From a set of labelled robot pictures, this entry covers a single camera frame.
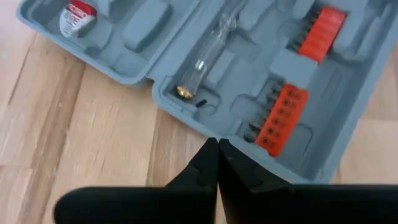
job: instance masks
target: red and white label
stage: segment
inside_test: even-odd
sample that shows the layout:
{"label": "red and white label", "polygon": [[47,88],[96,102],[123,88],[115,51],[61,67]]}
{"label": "red and white label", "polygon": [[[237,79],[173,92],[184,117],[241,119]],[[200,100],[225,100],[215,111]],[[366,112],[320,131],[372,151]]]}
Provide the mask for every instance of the red and white label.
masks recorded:
{"label": "red and white label", "polygon": [[64,37],[78,36],[79,30],[95,21],[96,10],[82,1],[73,0],[60,17],[60,30]]}

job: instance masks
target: wooden floor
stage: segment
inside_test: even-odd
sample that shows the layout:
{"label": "wooden floor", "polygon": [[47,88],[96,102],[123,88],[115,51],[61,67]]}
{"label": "wooden floor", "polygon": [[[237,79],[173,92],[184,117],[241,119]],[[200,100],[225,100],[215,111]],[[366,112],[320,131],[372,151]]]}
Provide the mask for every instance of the wooden floor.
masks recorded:
{"label": "wooden floor", "polygon": [[[88,185],[164,185],[205,138],[158,109],[150,85],[122,86],[0,6],[0,219],[52,223],[56,200]],[[397,183],[398,48],[336,173]],[[219,213],[222,223],[222,212]]]}

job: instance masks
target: gray plastic tool case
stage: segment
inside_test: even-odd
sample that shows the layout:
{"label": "gray plastic tool case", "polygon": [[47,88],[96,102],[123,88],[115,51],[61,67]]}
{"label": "gray plastic tool case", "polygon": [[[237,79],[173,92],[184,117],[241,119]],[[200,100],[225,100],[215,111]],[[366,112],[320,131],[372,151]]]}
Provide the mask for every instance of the gray plastic tool case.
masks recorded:
{"label": "gray plastic tool case", "polygon": [[[69,0],[25,0],[18,16],[119,83],[153,80],[153,97],[163,110],[206,136],[228,138],[282,178],[330,181],[398,37],[398,1],[316,1],[348,14],[317,65],[287,47],[303,30],[314,0],[249,0],[196,97],[182,101],[176,83],[228,1],[87,0],[97,10],[96,23],[72,39],[58,25]],[[279,80],[310,96],[283,153],[273,158],[243,134],[249,121],[260,122],[266,95]],[[197,108],[203,99],[207,104]]]}

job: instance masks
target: orange bit holder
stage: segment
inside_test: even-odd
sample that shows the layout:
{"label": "orange bit holder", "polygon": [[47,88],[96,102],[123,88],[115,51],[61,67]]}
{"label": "orange bit holder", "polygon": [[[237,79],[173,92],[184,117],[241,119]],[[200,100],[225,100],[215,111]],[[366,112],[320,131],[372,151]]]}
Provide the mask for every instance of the orange bit holder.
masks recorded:
{"label": "orange bit holder", "polygon": [[345,18],[345,13],[324,7],[298,53],[321,63],[335,41]]}
{"label": "orange bit holder", "polygon": [[299,121],[307,100],[307,91],[285,85],[255,143],[277,157]]}

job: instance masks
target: tool case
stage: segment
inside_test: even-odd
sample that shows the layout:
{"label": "tool case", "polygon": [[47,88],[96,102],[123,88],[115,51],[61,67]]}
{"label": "tool case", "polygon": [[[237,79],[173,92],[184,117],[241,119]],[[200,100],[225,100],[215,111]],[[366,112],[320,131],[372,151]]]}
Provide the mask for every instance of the tool case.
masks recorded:
{"label": "tool case", "polygon": [[[229,139],[279,177],[329,182],[398,37],[398,2],[248,0],[195,97],[182,100],[175,87],[231,1],[84,0],[95,19],[70,37],[60,27],[70,0],[25,0],[17,15],[119,83],[152,81],[163,110],[206,136]],[[322,61],[292,45],[315,5],[346,14]],[[263,124],[281,83],[305,90],[308,100],[281,154],[272,156],[245,135],[252,123]]]}

